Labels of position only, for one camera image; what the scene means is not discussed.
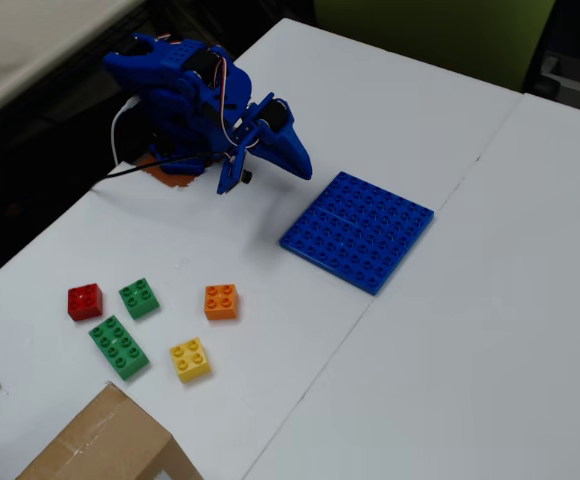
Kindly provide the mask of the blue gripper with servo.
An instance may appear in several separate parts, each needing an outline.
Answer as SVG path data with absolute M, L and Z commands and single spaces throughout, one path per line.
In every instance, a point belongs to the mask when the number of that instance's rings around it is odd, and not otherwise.
M 247 148 L 264 146 L 263 158 L 281 169 L 310 180 L 313 169 L 310 156 L 293 127 L 287 102 L 269 93 L 260 103 L 250 103 L 234 129 L 234 140 Z

